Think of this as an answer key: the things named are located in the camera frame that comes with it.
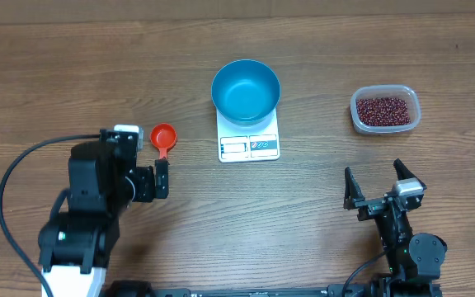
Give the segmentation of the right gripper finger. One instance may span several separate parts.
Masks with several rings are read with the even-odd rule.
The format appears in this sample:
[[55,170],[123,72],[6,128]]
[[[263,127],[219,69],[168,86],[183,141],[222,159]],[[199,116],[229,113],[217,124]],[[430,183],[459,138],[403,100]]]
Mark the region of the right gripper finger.
[[416,178],[416,176],[404,165],[404,163],[399,158],[394,160],[393,166],[399,181]]
[[349,167],[345,168],[345,183],[346,188],[343,207],[346,210],[356,209],[359,207],[359,203],[364,201],[364,195]]

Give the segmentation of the red adzuki beans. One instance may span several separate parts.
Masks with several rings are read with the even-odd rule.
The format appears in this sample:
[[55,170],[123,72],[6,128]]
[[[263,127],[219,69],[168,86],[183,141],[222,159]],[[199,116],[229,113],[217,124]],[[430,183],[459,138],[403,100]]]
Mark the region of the red adzuki beans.
[[356,111],[360,121],[367,126],[409,125],[411,118],[407,103],[398,97],[359,99]]

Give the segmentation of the orange measuring scoop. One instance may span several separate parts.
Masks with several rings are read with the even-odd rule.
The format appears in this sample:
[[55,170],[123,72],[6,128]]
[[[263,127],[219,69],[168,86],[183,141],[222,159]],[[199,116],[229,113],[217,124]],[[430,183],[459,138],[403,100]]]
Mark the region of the orange measuring scoop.
[[168,123],[156,125],[150,134],[150,141],[158,150],[159,158],[167,158],[168,151],[175,146],[177,141],[175,128]]

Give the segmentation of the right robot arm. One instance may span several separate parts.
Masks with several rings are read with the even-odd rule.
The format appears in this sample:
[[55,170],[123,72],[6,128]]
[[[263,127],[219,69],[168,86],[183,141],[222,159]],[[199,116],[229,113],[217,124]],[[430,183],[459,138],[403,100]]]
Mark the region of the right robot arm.
[[[397,181],[381,198],[364,197],[351,169],[345,169],[346,210],[357,210],[359,221],[373,220],[383,251],[359,266],[341,288],[342,296],[441,296],[433,282],[441,275],[448,250],[447,243],[431,233],[414,234],[407,213],[421,207],[426,184],[414,175],[400,159],[393,162]],[[365,268],[380,258],[388,262],[388,274],[379,274],[367,285],[352,281]]]

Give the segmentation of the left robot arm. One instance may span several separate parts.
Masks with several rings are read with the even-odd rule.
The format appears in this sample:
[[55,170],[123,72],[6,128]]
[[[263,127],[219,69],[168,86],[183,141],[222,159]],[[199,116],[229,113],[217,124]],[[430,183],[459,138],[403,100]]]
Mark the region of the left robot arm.
[[100,295],[121,214],[134,202],[167,198],[168,161],[140,167],[142,148],[143,129],[137,125],[101,130],[97,139],[72,147],[69,187],[38,236],[45,294]]

